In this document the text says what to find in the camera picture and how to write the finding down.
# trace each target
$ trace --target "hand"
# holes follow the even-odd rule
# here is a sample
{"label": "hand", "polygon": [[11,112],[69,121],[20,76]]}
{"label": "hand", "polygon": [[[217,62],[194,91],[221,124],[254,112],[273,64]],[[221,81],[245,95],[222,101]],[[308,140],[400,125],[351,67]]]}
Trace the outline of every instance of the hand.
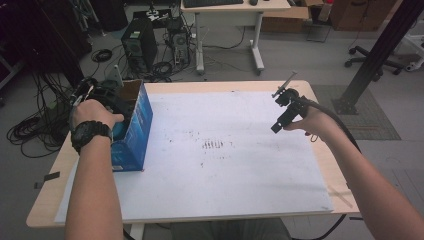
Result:
{"label": "hand", "polygon": [[117,122],[124,121],[122,114],[112,114],[98,101],[89,99],[80,103],[74,111],[72,116],[72,123],[74,127],[85,121],[99,121],[113,129]]}
{"label": "hand", "polygon": [[327,114],[314,107],[308,107],[306,117],[300,121],[293,122],[284,127],[284,130],[291,131],[303,129],[308,134],[319,136],[322,140],[335,130],[341,130],[339,125]]}

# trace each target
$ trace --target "watch strap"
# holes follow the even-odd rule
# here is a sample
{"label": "watch strap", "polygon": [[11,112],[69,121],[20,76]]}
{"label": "watch strap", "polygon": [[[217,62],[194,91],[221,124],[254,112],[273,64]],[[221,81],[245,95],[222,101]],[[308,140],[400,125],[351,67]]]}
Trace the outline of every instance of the watch strap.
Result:
{"label": "watch strap", "polygon": [[112,141],[112,130],[108,125],[99,121],[85,121],[71,131],[72,147],[78,152],[87,145],[94,136],[109,137]]}

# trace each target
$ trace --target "electronic device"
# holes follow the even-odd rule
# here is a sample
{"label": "electronic device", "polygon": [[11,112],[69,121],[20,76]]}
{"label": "electronic device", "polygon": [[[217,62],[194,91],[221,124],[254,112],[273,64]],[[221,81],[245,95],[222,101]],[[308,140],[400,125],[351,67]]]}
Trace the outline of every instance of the electronic device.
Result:
{"label": "electronic device", "polygon": [[150,72],[158,51],[152,22],[147,18],[133,19],[121,41],[131,70]]}
{"label": "electronic device", "polygon": [[249,0],[249,4],[252,6],[258,5],[258,0]]}
{"label": "electronic device", "polygon": [[183,0],[183,2],[186,8],[243,4],[243,0]]}
{"label": "electronic device", "polygon": [[187,30],[184,28],[179,33],[174,33],[171,36],[175,64],[187,64],[190,62],[187,35]]}

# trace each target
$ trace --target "desk leg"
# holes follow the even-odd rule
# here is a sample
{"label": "desk leg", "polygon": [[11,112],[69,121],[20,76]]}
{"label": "desk leg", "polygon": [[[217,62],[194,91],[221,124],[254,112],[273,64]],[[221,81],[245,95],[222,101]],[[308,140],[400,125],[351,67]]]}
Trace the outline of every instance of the desk leg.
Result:
{"label": "desk leg", "polygon": [[255,25],[255,39],[250,40],[250,45],[252,47],[253,57],[255,58],[256,69],[258,70],[258,75],[265,69],[264,63],[262,62],[262,57],[259,52],[258,42],[259,42],[259,34],[261,33],[261,25],[262,25],[262,16],[263,12],[259,12],[256,17],[256,25]]}
{"label": "desk leg", "polygon": [[203,64],[203,48],[202,40],[200,39],[200,17],[199,13],[194,14],[194,23],[196,24],[196,70],[200,75],[205,74],[205,66]]}
{"label": "desk leg", "polygon": [[142,240],[144,233],[144,223],[132,224],[130,235],[135,240]]}

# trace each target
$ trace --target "cardboard box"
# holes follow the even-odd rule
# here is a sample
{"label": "cardboard box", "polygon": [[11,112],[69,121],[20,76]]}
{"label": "cardboard box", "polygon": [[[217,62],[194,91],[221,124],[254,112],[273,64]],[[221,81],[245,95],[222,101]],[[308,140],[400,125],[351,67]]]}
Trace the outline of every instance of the cardboard box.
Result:
{"label": "cardboard box", "polygon": [[330,19],[337,31],[377,31],[397,0],[336,0]]}
{"label": "cardboard box", "polygon": [[112,143],[112,169],[114,172],[141,171],[153,119],[152,107],[140,80],[125,82],[120,97],[134,103],[134,111],[125,137]]}
{"label": "cardboard box", "polygon": [[308,8],[291,7],[277,12],[265,12],[262,32],[300,32],[303,22],[309,18]]}

